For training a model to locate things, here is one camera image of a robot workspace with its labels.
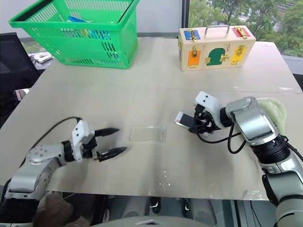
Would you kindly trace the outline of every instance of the wooden box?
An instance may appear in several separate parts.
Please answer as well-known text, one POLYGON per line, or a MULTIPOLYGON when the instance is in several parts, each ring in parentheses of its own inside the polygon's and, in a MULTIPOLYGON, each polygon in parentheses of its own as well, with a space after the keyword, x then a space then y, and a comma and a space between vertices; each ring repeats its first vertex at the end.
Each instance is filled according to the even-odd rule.
POLYGON ((181 69, 242 66, 255 41, 246 26, 181 28, 178 36, 181 69))

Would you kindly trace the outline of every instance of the metal handle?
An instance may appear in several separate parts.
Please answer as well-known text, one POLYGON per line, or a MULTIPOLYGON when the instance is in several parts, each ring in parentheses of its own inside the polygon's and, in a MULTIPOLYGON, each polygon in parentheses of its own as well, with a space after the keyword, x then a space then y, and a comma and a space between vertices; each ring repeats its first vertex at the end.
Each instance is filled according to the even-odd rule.
POLYGON ((229 25, 210 25, 210 26, 207 26, 207 28, 205 29, 204 35, 206 35, 207 30, 209 28, 214 28, 214 27, 226 27, 227 28, 226 34, 229 32, 229 25))

